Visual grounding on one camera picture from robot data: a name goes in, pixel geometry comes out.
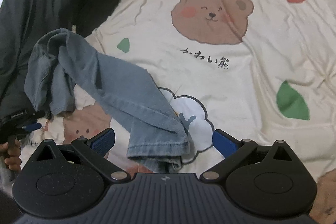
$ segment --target bed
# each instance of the bed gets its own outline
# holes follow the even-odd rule
[[[86,40],[151,74],[188,131],[191,151],[179,172],[200,175],[223,159],[212,147],[220,128],[263,145],[286,140],[316,181],[327,173],[329,182],[335,15],[336,0],[121,0]],[[68,144],[111,127],[115,146],[105,157],[131,174],[151,172],[127,158],[130,133],[78,85],[74,95],[73,113],[39,120],[22,165],[43,139]],[[333,211],[321,211],[316,219],[333,223]]]

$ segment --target green leaf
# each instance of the green leaf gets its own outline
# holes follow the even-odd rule
[[[280,112],[287,118],[308,121],[309,109],[304,98],[284,81],[277,94],[277,105]]]
[[[128,38],[122,39],[117,45],[117,48],[123,51],[124,53],[129,52],[129,39]]]

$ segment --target person's hand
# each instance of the person's hand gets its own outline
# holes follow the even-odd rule
[[[21,155],[20,145],[18,140],[15,140],[15,146],[10,149],[8,148],[8,143],[0,144],[0,152],[7,151],[9,155],[9,158],[5,159],[5,164],[13,171],[21,171],[20,164],[22,161],[19,158]]]

